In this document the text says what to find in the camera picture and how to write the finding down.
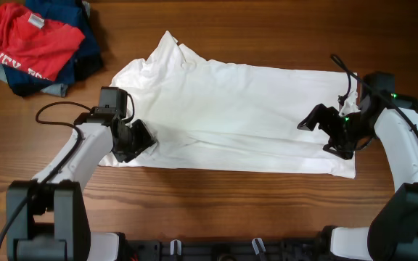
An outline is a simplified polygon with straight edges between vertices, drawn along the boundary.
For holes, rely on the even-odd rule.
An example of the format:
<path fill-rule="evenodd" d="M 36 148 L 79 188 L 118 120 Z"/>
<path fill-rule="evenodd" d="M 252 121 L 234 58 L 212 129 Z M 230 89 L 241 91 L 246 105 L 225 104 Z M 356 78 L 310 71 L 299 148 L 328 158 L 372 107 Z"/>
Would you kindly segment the white Puma t-shirt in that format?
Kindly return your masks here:
<path fill-rule="evenodd" d="M 323 131 L 298 130 L 317 104 L 356 111 L 356 84 L 342 72 L 206 60 L 165 33 L 111 84 L 132 95 L 129 110 L 157 139 L 133 167 L 356 175 L 353 160 L 324 151 Z"/>

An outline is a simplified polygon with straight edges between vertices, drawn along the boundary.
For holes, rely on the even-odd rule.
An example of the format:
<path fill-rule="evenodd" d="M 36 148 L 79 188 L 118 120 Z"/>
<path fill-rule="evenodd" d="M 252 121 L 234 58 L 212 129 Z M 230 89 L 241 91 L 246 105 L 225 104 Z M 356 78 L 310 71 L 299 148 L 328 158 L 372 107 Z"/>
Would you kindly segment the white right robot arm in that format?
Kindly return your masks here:
<path fill-rule="evenodd" d="M 384 92 L 367 94 L 359 112 L 340 116 L 316 105 L 298 129 L 329 135 L 324 150 L 352 158 L 364 137 L 381 141 L 395 193 L 367 228 L 328 227 L 327 248 L 334 260 L 418 260 L 418 104 Z"/>

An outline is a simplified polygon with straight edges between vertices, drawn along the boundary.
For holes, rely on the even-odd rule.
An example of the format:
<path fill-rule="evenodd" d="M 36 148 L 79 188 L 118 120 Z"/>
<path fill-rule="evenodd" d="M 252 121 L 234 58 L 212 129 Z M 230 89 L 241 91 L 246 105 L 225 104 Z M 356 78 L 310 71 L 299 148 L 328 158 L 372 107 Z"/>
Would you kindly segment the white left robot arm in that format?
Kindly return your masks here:
<path fill-rule="evenodd" d="M 9 260 L 124 260 L 121 233 L 93 232 L 83 190 L 99 162 L 113 154 L 130 162 L 155 143 L 141 120 L 83 113 L 54 160 L 29 181 L 13 181 L 6 195 L 7 221 L 0 248 Z"/>

